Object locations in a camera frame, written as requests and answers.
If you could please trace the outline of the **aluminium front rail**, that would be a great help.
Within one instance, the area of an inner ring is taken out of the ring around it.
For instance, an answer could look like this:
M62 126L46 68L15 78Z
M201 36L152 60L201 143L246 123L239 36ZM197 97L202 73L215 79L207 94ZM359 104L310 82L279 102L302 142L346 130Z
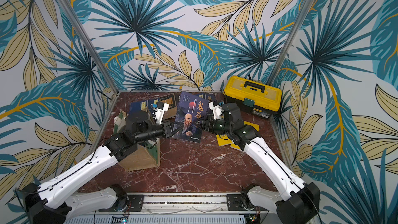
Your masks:
M69 224L279 224L277 214L263 207L228 211L227 194L239 192L139 192L144 195L140 212L91 212Z

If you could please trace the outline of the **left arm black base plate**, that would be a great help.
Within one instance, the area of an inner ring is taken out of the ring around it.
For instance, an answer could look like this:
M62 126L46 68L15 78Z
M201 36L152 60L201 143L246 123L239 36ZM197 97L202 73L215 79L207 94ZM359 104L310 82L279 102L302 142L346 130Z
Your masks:
M106 209L100 209L100 212L140 212L144 202L144 195L125 195L118 197L116 202Z

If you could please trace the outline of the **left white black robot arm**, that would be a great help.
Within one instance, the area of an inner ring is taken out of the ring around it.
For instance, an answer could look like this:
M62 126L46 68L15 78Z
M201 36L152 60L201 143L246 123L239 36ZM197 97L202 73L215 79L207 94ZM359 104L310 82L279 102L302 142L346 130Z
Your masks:
M127 116L121 131L112 135L83 161L45 183L31 183L18 191L29 222L62 224L99 210L127 212L131 200L119 185L79 196L75 192L104 170L136 152L142 144L158 138L170 138L182 128L183 124L173 121L155 123L151 115L144 111Z

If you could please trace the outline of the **old man portrait book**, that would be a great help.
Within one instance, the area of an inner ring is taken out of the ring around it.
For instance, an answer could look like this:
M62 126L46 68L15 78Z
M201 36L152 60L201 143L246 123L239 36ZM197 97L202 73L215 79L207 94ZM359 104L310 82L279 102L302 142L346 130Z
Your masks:
M209 101L188 92L182 92L177 105L173 138L200 143L201 124L207 115Z

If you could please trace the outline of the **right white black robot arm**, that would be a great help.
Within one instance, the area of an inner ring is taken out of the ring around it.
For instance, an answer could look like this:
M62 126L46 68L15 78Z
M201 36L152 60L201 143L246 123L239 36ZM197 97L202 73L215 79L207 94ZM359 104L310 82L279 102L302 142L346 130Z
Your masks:
M251 125L244 123L237 104L209 104L212 114L202 123L202 129L226 135L250 156L268 176L276 193L260 186L249 188L243 195L247 203L277 214L283 224L307 224L319 217L320 190L293 173L269 148L265 139Z

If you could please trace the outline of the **yellow book blue hair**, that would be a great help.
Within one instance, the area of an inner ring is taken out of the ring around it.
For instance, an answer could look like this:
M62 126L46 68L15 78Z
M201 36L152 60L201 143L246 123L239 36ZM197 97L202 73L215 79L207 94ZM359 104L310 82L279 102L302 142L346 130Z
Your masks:
M233 143L227 135L216 135L216 138L219 147L231 145Z

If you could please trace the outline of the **brown cover book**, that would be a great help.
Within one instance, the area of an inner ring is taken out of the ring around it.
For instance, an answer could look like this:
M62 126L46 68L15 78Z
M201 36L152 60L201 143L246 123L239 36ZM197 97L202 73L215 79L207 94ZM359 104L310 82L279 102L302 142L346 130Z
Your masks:
M177 101L175 98L175 94L171 93L160 97L160 102L169 105L168 111L164 113L163 120L174 118L177 113Z

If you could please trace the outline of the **blue book far left back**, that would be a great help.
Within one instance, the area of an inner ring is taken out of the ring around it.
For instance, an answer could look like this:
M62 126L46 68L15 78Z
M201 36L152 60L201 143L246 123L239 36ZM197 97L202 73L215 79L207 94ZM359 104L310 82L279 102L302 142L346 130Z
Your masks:
M148 106L148 101L137 101L137 102L132 102L130 103L130 111L129 114L139 112L139 111L146 111L146 108Z

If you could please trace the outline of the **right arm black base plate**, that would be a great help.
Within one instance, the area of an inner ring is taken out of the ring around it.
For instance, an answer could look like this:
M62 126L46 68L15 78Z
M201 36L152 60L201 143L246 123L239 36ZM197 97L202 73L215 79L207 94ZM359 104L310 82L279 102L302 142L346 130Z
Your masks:
M226 198L228 211L247 211L244 207L241 194L227 194Z

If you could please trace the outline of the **blue book back right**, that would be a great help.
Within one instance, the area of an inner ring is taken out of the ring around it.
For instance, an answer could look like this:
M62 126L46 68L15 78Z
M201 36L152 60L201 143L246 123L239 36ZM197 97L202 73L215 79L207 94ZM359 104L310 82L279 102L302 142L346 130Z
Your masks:
M217 100L217 96L214 93L203 92L198 94L198 96L207 100L209 103Z

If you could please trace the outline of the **yellow black toolbox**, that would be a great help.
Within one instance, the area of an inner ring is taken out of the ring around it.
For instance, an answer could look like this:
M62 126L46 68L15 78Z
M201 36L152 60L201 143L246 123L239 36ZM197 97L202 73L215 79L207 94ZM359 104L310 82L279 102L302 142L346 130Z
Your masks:
M235 103L241 111L268 119L277 114L282 91L260 82L232 76L224 89L226 100Z

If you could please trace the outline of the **yellow book with figures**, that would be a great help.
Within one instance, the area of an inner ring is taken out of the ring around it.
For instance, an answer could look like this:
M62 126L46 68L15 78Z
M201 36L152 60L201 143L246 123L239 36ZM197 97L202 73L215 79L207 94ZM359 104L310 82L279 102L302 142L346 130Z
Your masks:
M242 151L247 144L251 143L251 140L260 137L258 131L253 126L244 124L243 120L231 123L227 136Z

